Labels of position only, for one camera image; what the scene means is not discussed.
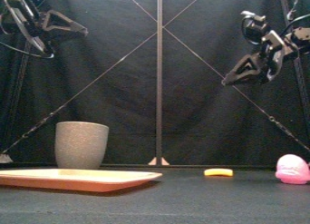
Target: plastic tray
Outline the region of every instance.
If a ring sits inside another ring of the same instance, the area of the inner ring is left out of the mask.
[[[161,176],[120,170],[0,170],[0,185],[105,192],[137,186]]]

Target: metal pole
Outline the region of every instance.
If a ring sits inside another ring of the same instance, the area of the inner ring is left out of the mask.
[[[289,11],[288,8],[288,1],[280,0],[283,15],[284,15],[284,22],[285,25],[288,25],[289,21],[287,19],[287,13]],[[293,69],[295,69],[295,75],[296,75],[296,82],[299,87],[299,95],[301,99],[301,105],[303,105],[303,118],[304,118],[304,126],[305,126],[305,133],[307,133],[307,141],[310,140],[310,102],[308,102],[308,95],[305,92],[305,85],[304,85],[304,77],[303,77],[303,67],[300,58],[296,58],[293,60]]]
[[[161,165],[161,0],[157,0],[156,165]]]

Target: dark table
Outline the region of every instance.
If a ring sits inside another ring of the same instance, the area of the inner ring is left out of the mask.
[[[271,170],[137,170],[162,176],[106,193],[0,187],[0,223],[310,223],[310,185],[283,184]]]

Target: cable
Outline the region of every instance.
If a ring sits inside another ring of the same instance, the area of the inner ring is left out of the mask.
[[[50,54],[50,55],[48,55],[48,56],[42,56],[42,55],[39,55],[39,54],[30,54],[30,53],[26,53],[25,51],[19,50],[19,49],[17,49],[17,48],[14,48],[13,46],[10,46],[10,45],[2,43],[2,42],[0,42],[0,44],[1,44],[3,47],[6,47],[7,49],[10,49],[10,50],[13,50],[13,51],[15,51],[15,52],[18,52],[18,53],[21,53],[21,54],[29,55],[30,57],[35,57],[35,58],[41,58],[41,59],[52,59],[53,56],[54,56],[53,54]]]
[[[284,30],[281,31],[279,37],[283,37],[284,33],[287,32],[287,30],[289,29],[291,25],[299,21],[301,21],[303,19],[308,18],[310,17],[310,14],[308,15],[303,15],[300,17],[297,17],[296,19],[293,19],[289,24],[285,26]]]

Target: pink toy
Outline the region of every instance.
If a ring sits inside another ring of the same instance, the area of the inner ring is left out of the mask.
[[[287,154],[277,159],[276,178],[288,184],[304,184],[310,180],[308,165],[299,156]]]

